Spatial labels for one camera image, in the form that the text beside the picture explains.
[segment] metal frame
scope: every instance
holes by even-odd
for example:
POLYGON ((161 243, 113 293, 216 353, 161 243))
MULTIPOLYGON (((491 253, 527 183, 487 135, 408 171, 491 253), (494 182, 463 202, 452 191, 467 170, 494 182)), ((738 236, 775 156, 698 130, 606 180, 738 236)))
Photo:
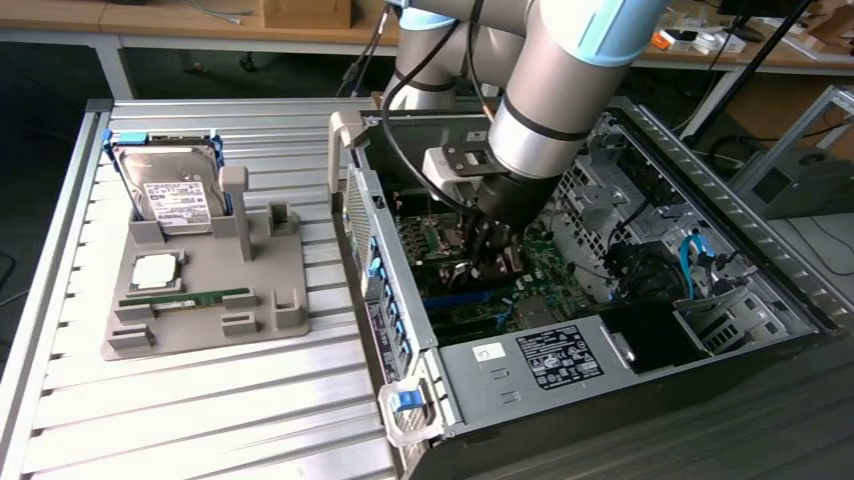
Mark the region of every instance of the metal frame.
POLYGON ((12 351, 0 384, 0 411, 8 412, 0 437, 0 461, 4 480, 19 478, 16 472, 24 462, 32 420, 36 415, 41 381, 49 362, 68 277, 73 266, 75 250, 92 191, 100 151, 93 148, 99 131, 107 128, 109 113, 87 112, 72 152, 68 173, 63 182, 53 219, 39 257, 29 296, 15 334, 12 351))
MULTIPOLYGON (((762 181, 783 158, 786 152, 796 147, 803 134, 807 133, 807 129, 812 127, 815 121, 820 120, 827 110, 834 106, 842 108, 848 115, 854 115, 854 90, 836 85, 828 86, 800 118, 798 118, 798 121, 791 126, 786 134, 774 144, 771 150, 768 150, 768 152, 759 158, 748 162, 747 165, 744 165, 744 168, 739 170, 738 175, 732 179, 731 185, 732 190, 740 197, 743 197, 762 181)), ((822 149, 830 148, 846 134, 850 127, 851 124, 847 123, 828 132, 822 141, 816 144, 816 147, 822 149)))
POLYGON ((715 206, 739 227, 754 245, 762 250, 776 267, 787 275, 791 282, 807 296, 810 302, 836 323, 854 320, 854 299, 815 269, 798 250, 788 244, 780 234, 752 212, 738 194, 696 158, 694 152, 679 143, 667 127, 658 121, 646 107, 631 106, 624 111, 647 132, 656 146, 672 152, 675 166, 691 179, 700 191, 711 199, 715 206))

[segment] hard drive label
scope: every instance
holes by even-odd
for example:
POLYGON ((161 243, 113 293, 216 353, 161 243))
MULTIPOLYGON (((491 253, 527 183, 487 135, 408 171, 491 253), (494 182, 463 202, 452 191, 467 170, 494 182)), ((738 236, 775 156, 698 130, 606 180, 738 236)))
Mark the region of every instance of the hard drive label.
POLYGON ((604 375, 574 325, 518 337, 516 342, 543 390, 566 387, 604 375))
POLYGON ((147 183, 145 195, 163 227, 211 223, 201 182, 147 183))

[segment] sticker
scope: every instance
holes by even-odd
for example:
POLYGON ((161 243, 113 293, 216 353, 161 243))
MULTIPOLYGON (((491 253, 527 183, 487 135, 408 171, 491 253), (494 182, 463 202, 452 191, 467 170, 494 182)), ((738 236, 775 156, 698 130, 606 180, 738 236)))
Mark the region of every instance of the sticker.
POLYGON ((466 133, 466 142, 483 142, 486 140, 486 130, 466 133))
POLYGON ((604 375, 575 325, 518 337, 516 343, 543 390, 604 375))
POLYGON ((155 312, 160 312, 167 310, 183 310, 185 308, 193 308, 195 306, 196 306, 195 300, 183 300, 179 302, 152 303, 151 309, 155 312))
POLYGON ((504 347, 500 343, 490 343, 488 345, 478 345, 472 347, 471 351, 475 353, 475 359, 478 362, 486 362, 496 358, 504 357, 504 347))
POLYGON ((201 182, 147 183, 145 195, 157 222, 164 227, 211 223, 201 182))

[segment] black cable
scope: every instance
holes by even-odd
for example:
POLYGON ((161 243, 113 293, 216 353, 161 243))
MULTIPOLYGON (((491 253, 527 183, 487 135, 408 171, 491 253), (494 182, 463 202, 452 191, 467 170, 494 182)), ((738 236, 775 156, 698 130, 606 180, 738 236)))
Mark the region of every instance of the black cable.
POLYGON ((619 222, 616 224, 616 226, 614 227, 614 230, 611 230, 611 233, 608 235, 608 241, 607 241, 607 247, 608 250, 611 249, 611 241, 614 240, 614 237, 616 236, 616 233, 626 228, 626 225, 628 225, 631 222, 635 221, 635 219, 640 216, 640 213, 643 213, 643 210, 646 209, 646 207, 650 206, 650 199, 644 199, 643 202, 640 203, 640 205, 638 206, 638 209, 632 212, 631 215, 628 215, 628 218, 626 220, 623 220, 622 222, 619 222))
POLYGON ((468 32, 466 38, 466 62, 468 63, 468 73, 471 75, 471 82, 475 86, 475 95, 478 96, 478 100, 480 100, 480 106, 483 107, 483 113, 486 114, 486 118, 490 119, 490 123, 495 121, 495 115, 492 114, 492 109, 490 105, 486 103, 486 98, 483 96, 483 92, 480 91, 480 79, 478 78, 478 71, 475 70, 475 56, 474 56, 474 43, 475 43, 475 24, 474 22, 468 22, 468 32))
POLYGON ((715 269, 718 271, 723 270, 723 267, 726 267, 730 263, 732 263, 732 260, 735 260, 735 257, 738 257, 740 254, 742 254, 740 250, 735 250, 728 255, 726 253, 722 253, 720 255, 718 255, 715 257, 715 262, 714 262, 715 269))
POLYGON ((359 78, 356 79, 356 84, 353 85, 352 90, 349 91, 351 97, 355 97, 356 95, 359 95, 359 89, 361 88, 361 83, 364 82, 364 76, 368 73, 371 60, 373 60, 373 53, 376 52, 376 47, 379 46, 379 39, 380 37, 376 37, 376 41, 373 42, 373 46, 371 47, 371 51, 368 52, 368 58, 364 61, 364 65, 361 66, 361 71, 359 72, 359 78))
POLYGON ((460 213, 462 215, 471 215, 476 212, 474 212, 472 209, 470 209, 468 207, 466 207, 466 205, 463 205, 456 200, 454 200, 447 193, 444 193, 439 188, 436 188, 436 186, 432 183, 429 183, 429 180, 427 180, 427 178, 424 177, 424 174, 417 170, 417 168, 409 161, 408 157, 405 156, 405 152, 400 148, 400 145, 397 144, 397 140, 395 139, 395 135, 391 131, 391 121, 388 118, 388 110, 391 108, 391 103, 395 97, 400 93, 400 90, 403 90, 403 87, 405 87, 407 84, 412 81, 412 79, 417 76, 417 74, 421 73, 421 70, 424 70, 424 68, 432 61, 432 59, 439 54, 439 50, 442 50, 442 47, 444 47, 444 45, 448 43, 448 40, 451 39, 451 36, 456 31, 456 27, 459 27, 459 21, 454 22, 454 24, 451 25, 451 28, 448 28, 447 33, 439 39, 439 42, 436 42, 436 46, 432 47, 432 50, 429 51, 424 59, 415 66, 412 71, 400 79, 397 84, 393 86, 393 88, 388 92, 388 95, 383 99, 383 108, 380 109, 380 114, 381 114, 381 120, 383 120, 381 122, 383 132, 385 133, 385 139, 388 140, 388 144, 391 145, 391 148, 395 151, 397 157, 400 158, 403 165, 405 165, 407 169, 409 170, 409 173, 412 174, 417 182, 424 186, 427 191, 439 200, 442 200, 458 213, 460 213))
POLYGON ((383 21, 388 12, 391 11, 391 4, 385 4, 385 8, 383 9, 383 13, 379 16, 379 23, 376 24, 376 28, 373 29, 373 37, 371 38, 371 50, 368 51, 368 57, 364 61, 364 65, 361 66, 361 71, 359 72, 359 78, 356 79, 356 85, 352 87, 349 91, 349 96, 355 97, 359 95, 359 89, 361 88, 361 83, 364 82, 364 76, 368 73, 368 67, 371 66, 371 60, 373 60, 373 54, 376 53, 376 48, 379 47, 379 41, 383 38, 383 21))
POLYGON ((2 272, 2 276, 0 277, 0 291, 2 291, 2 287, 5 286, 5 282, 9 281, 9 277, 12 277, 12 272, 15 272, 15 267, 17 267, 17 261, 15 257, 7 253, 0 252, 0 258, 5 258, 9 262, 5 271, 2 272))
POLYGON ((712 297, 711 287, 714 285, 714 280, 711 278, 711 265, 706 267, 706 284, 708 285, 708 296, 712 297))
POLYGON ((827 235, 830 238, 832 238, 836 242, 839 242, 842 245, 844 245, 844 247, 848 249, 848 251, 851 252, 851 254, 854 255, 854 247, 851 247, 851 245, 842 240, 839 237, 836 237, 832 233, 830 233, 827 231, 827 229, 824 229, 824 227, 822 226, 820 223, 818 223, 818 220, 815 220, 814 217, 808 217, 808 219, 812 221, 812 223, 815 224, 815 226, 818 227, 818 229, 824 232, 824 235, 827 235))
POLYGON ((791 29, 792 25, 798 22, 800 18, 800 14, 806 11, 811 2, 812 0, 800 0, 796 8, 791 11, 786 19, 782 21, 779 27, 774 31, 774 34, 771 35, 771 37, 767 39, 767 41, 759 48, 759 51, 754 55, 747 66, 743 68, 743 71, 739 74, 738 78, 735 79, 735 82, 732 82, 732 86, 724 93, 723 98, 720 98, 714 108, 711 109, 711 112, 708 113, 706 120, 703 120, 703 122, 699 124, 694 134, 684 138, 684 143, 688 147, 691 148, 696 147, 696 145, 699 144, 699 141, 703 135, 708 131, 708 127, 711 126, 716 118, 720 116, 720 114, 724 112, 726 107, 732 101, 732 98, 735 98, 735 95, 738 94, 742 87, 747 83, 747 80, 750 79, 754 72, 759 68, 759 65, 762 65, 762 63, 764 62, 764 59, 767 58, 768 54, 771 53, 774 48, 776 48, 776 45, 779 44, 780 40, 788 33, 788 30, 791 29))
MULTIPOLYGON (((843 127, 844 125, 847 125, 851 122, 851 120, 854 120, 854 117, 847 117, 839 123, 827 126, 827 128, 822 128, 820 130, 816 130, 815 132, 806 133, 806 134, 800 135, 800 138, 818 137, 819 135, 830 133, 836 128, 843 127)), ((739 144, 739 145, 747 147, 747 150, 748 150, 747 156, 750 157, 750 155, 752 155, 758 151, 756 146, 751 145, 750 142, 776 142, 776 141, 780 140, 780 138, 782 137, 778 137, 778 138, 759 138, 759 137, 752 137, 750 135, 727 135, 727 136, 723 136, 723 137, 718 138, 715 140, 715 142, 711 144, 711 147, 708 148, 708 155, 706 155, 706 161, 707 161, 707 163, 710 165, 715 166, 716 165, 716 158, 718 158, 718 151, 720 150, 720 148, 723 148, 724 145, 727 145, 730 143, 735 143, 735 144, 739 144)))
POLYGON ((806 237, 800 233, 800 230, 798 230, 798 227, 795 226, 794 222, 790 219, 786 219, 786 221, 788 222, 788 225, 791 225, 791 229, 798 234, 798 237, 800 237, 800 240, 803 241, 803 244, 806 245, 806 248, 810 249, 810 251, 815 255, 815 258, 818 258, 818 261, 822 262, 822 265, 824 266, 827 271, 830 273, 832 273, 834 275, 839 275, 840 277, 850 277, 851 275, 854 275, 854 272, 842 273, 842 272, 836 272, 832 268, 830 268, 830 265, 827 265, 827 262, 824 261, 824 258, 818 254, 818 251, 815 250, 815 247, 812 247, 812 244, 810 243, 810 241, 806 239, 806 237))
POLYGON ((337 86, 337 90, 335 91, 336 97, 340 97, 341 93, 344 93, 344 88, 347 88, 347 85, 349 84, 349 82, 352 82, 353 79, 356 78, 356 74, 359 74, 359 78, 363 78, 363 76, 360 75, 361 72, 359 70, 361 67, 361 60, 364 60, 368 54, 373 56, 373 51, 376 51, 376 46, 379 45, 379 40, 381 37, 380 30, 383 26, 383 18, 385 18, 385 15, 388 14, 389 7, 391 7, 391 4, 385 4, 385 8, 383 8, 383 11, 379 14, 379 18, 376 19, 376 23, 373 24, 373 32, 371 34, 371 39, 368 40, 368 43, 364 45, 364 49, 361 50, 359 57, 356 57, 356 60, 353 60, 353 62, 349 64, 349 67, 347 67, 347 70, 344 71, 344 75, 341 76, 341 84, 337 86))

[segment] power supply label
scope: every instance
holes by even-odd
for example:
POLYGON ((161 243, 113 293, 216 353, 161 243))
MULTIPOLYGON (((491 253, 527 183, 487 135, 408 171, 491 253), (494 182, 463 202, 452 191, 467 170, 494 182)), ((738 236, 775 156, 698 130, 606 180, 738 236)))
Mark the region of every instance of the power supply label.
POLYGON ((543 390, 604 375, 575 325, 518 337, 516 342, 543 390))

